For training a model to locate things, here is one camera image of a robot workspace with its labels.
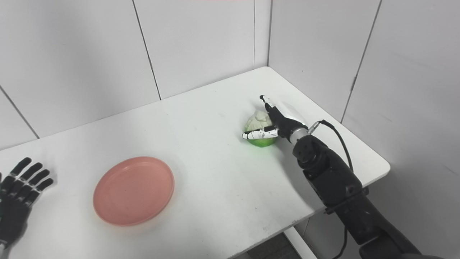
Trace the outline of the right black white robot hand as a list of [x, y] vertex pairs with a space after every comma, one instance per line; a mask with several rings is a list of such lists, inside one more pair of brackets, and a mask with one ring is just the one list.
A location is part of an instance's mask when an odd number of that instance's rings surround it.
[[311, 134], [309, 127], [300, 116], [296, 115], [295, 110], [289, 109], [282, 102], [271, 100], [266, 95], [261, 95], [259, 98], [272, 124], [252, 131], [244, 131], [241, 135], [243, 139], [260, 140], [280, 137], [295, 144], [300, 138]]

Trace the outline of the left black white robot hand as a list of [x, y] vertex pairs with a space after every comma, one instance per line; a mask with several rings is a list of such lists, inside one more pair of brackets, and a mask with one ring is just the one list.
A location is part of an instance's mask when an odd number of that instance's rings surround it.
[[43, 164], [31, 162], [29, 157], [22, 159], [1, 181], [1, 252], [21, 237], [32, 205], [54, 182]]

